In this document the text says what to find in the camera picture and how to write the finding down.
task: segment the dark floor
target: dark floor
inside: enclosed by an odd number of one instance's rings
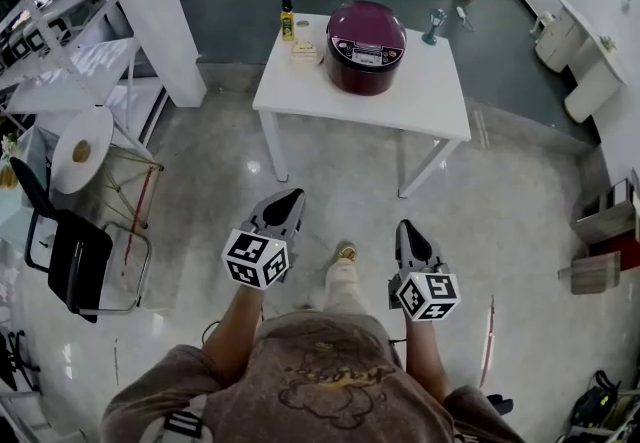
[[[201,62],[266,63],[278,26],[281,0],[181,0]],[[330,14],[350,0],[293,0],[294,10]],[[450,40],[462,90],[487,105],[527,117],[587,143],[598,142],[591,119],[575,125],[562,102],[570,89],[542,66],[528,31],[533,17],[518,0],[477,0],[462,27],[455,8],[468,0],[374,0],[393,8],[411,29],[428,29],[429,12],[449,15],[440,34]]]

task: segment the red object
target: red object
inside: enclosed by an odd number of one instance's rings
[[[329,78],[349,93],[383,93],[391,86],[406,46],[404,25],[387,6],[364,0],[343,4],[327,25]]]
[[[640,266],[640,243],[636,240],[635,231],[631,230],[589,246],[589,256],[606,255],[614,251],[620,251],[620,271]]]
[[[133,216],[133,223],[131,224],[131,231],[135,232],[136,224],[138,224],[138,217],[140,216],[140,210],[142,210],[142,202],[144,201],[144,196],[147,193],[147,187],[149,186],[149,179],[151,178],[151,173],[153,173],[153,168],[150,167],[149,171],[147,171],[147,176],[144,178],[144,185],[142,186],[142,192],[140,193],[140,198],[138,198],[138,206],[136,207],[136,214]],[[127,265],[127,260],[129,259],[129,253],[131,252],[131,243],[133,241],[133,235],[129,234],[129,242],[127,243],[127,250],[124,253],[124,264]]]
[[[496,309],[493,296],[491,296],[491,313],[489,315],[489,334],[487,335],[487,350],[484,355],[484,364],[482,366],[482,377],[480,378],[480,388],[484,384],[484,380],[487,378],[487,372],[489,372],[489,362],[491,360],[491,352],[493,347],[493,323],[496,317]]]

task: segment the purple rice cooker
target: purple rice cooker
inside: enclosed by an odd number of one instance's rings
[[[404,25],[391,9],[364,0],[343,4],[327,26],[329,78],[349,93],[383,93],[391,86],[406,46]]]

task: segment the small box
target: small box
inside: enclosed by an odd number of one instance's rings
[[[414,321],[442,320],[460,302],[455,274],[410,272],[397,295]]]
[[[222,251],[222,262],[233,281],[266,290],[289,268],[287,243],[232,230]]]

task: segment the person's arm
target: person's arm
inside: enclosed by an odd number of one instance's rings
[[[262,290],[241,286],[220,324],[202,347],[227,385],[237,382],[247,367],[263,298]]]
[[[495,443],[524,443],[482,392],[470,386],[451,388],[442,366],[431,322],[407,323],[407,373],[453,417],[462,434]]]
[[[440,361],[436,333],[431,322],[407,324],[407,373],[440,404],[452,392],[449,377]]]
[[[151,422],[184,409],[194,397],[236,382],[253,347],[263,293],[240,287],[202,350],[179,345],[121,391],[105,411],[100,441],[137,443]]]

